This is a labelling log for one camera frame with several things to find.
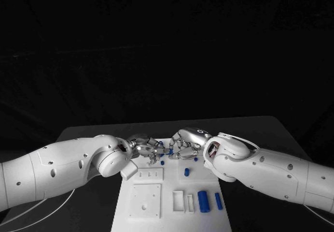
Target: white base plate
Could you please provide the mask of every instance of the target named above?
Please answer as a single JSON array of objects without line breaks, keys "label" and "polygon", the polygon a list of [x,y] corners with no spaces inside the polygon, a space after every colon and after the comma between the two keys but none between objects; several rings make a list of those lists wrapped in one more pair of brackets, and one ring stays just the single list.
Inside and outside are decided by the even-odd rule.
[{"label": "white base plate", "polygon": [[[170,139],[157,139],[163,141],[165,146],[170,142]],[[144,178],[143,181],[137,178],[132,178],[129,181],[123,181],[120,197],[117,203],[117,210],[114,216],[113,223],[113,232],[231,232],[231,222],[225,207],[225,200],[221,192],[221,186],[218,177],[211,172],[209,169],[204,167],[204,156],[199,156],[199,160],[172,160],[169,156],[165,155],[160,161],[165,161],[166,164],[162,165],[160,161],[156,164],[149,165],[149,158],[140,156],[133,159],[139,168],[153,169],[163,168],[163,177],[162,172],[159,170],[150,170],[155,174],[150,180]],[[185,168],[189,168],[191,173],[189,176],[185,176]],[[143,187],[142,199],[137,203],[134,203],[134,187],[136,185],[150,185]],[[156,203],[152,201],[153,193],[149,192],[150,188],[160,187],[160,201]],[[183,191],[185,197],[185,213],[173,212],[173,191]],[[209,197],[209,206],[211,212],[202,213],[199,206],[199,197],[198,192],[206,191]],[[221,201],[224,205],[224,210],[218,209],[218,203],[215,198],[215,193],[219,192]],[[193,213],[189,213],[188,206],[188,195],[193,195]],[[147,212],[143,210],[144,208],[152,207],[153,211],[157,211],[160,207],[160,214],[150,214],[149,216],[143,216],[130,218],[132,213],[136,212],[140,215],[140,212]]]}]

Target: tabletop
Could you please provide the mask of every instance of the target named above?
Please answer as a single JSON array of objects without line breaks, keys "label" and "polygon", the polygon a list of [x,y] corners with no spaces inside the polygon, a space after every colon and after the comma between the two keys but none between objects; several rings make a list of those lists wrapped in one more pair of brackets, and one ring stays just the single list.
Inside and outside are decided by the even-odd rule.
[{"label": "tabletop", "polygon": [[[110,134],[127,139],[137,133],[146,133],[153,138],[170,138],[179,129],[198,127],[214,136],[219,132],[235,135],[252,141],[261,148],[291,154],[309,161],[301,146],[273,116],[185,120],[117,125],[80,126],[64,130],[58,142]],[[81,231],[110,232],[117,208],[123,178],[120,174],[104,178],[96,177],[85,186],[80,187],[71,199],[58,212],[41,223],[24,229],[22,232]],[[261,192],[250,189],[237,181],[219,180],[232,231],[333,231],[309,209],[296,203],[281,201]],[[0,227],[0,231],[19,229],[42,219],[64,203],[71,192],[48,199],[15,222]],[[11,209],[6,220],[21,214],[38,202],[19,205]]]}]

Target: blue cylinder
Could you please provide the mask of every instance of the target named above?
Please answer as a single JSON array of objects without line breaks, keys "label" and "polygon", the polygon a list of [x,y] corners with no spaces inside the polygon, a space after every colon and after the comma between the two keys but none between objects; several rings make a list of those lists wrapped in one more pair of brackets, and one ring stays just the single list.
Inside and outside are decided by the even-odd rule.
[{"label": "blue cylinder", "polygon": [[185,169],[185,176],[189,176],[189,168]]},{"label": "blue cylinder", "polygon": [[209,200],[208,200],[208,192],[206,191],[199,191],[198,196],[199,196],[199,203],[201,203],[201,212],[208,213],[208,212],[211,212],[211,206],[209,206]]},{"label": "blue cylinder", "polygon": [[215,193],[215,197],[216,197],[216,201],[218,201],[218,209],[222,210],[224,206],[222,206],[222,202],[221,202],[219,193]]}]

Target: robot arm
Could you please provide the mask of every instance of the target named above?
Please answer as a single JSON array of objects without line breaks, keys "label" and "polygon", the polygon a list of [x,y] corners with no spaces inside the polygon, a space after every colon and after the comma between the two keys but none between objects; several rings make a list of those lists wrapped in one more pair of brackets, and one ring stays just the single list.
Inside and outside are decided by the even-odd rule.
[{"label": "robot arm", "polygon": [[0,164],[0,211],[62,195],[103,175],[137,173],[134,144],[111,135],[54,143]]},{"label": "robot arm", "polygon": [[[201,136],[204,130],[183,129]],[[317,207],[334,213],[334,169],[277,151],[251,150],[241,140],[221,133],[202,136],[205,167],[225,181],[240,180],[248,188],[277,199]],[[183,149],[170,159],[182,159]]]}]

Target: robotic hand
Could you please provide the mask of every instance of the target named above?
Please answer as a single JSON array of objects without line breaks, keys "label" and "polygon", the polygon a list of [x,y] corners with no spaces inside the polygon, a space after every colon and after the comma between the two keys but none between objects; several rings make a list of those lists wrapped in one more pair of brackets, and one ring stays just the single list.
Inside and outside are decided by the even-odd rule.
[{"label": "robotic hand", "polygon": [[130,140],[98,135],[45,146],[0,164],[0,211],[65,194],[98,175],[121,172],[129,180],[139,171],[132,159],[143,155],[155,164],[169,152],[144,134]]},{"label": "robotic hand", "polygon": [[195,128],[179,130],[170,140],[170,149],[176,143],[180,151],[170,159],[189,160],[204,152],[205,167],[222,180],[240,180],[248,188],[274,198],[334,213],[333,168],[261,149],[232,135],[219,133],[214,137]]}]

